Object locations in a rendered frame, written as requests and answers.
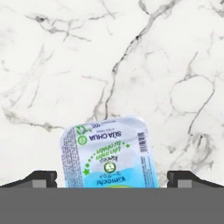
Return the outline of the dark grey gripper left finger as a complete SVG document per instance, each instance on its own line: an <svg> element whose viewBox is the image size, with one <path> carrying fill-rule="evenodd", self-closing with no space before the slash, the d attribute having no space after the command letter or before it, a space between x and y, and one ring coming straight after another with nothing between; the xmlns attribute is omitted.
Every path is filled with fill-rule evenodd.
<svg viewBox="0 0 224 224"><path fill-rule="evenodd" d="M8 187L24 187L24 188L56 188L57 183L56 171L33 171L27 177L5 184L0 185L0 188Z"/></svg>

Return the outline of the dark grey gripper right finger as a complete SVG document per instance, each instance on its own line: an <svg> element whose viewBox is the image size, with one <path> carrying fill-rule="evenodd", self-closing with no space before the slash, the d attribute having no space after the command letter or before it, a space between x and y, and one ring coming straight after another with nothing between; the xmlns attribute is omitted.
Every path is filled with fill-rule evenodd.
<svg viewBox="0 0 224 224"><path fill-rule="evenodd" d="M223 188L223 185L201 179L191 171L168 171L167 179L168 188Z"/></svg>

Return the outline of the white blue yogurt container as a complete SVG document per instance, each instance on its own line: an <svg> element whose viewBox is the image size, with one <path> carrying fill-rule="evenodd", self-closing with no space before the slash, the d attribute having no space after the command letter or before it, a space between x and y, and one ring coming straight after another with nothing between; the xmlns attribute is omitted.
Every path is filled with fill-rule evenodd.
<svg viewBox="0 0 224 224"><path fill-rule="evenodd" d="M157 188L149 132L126 116L69 127L60 136L67 188Z"/></svg>

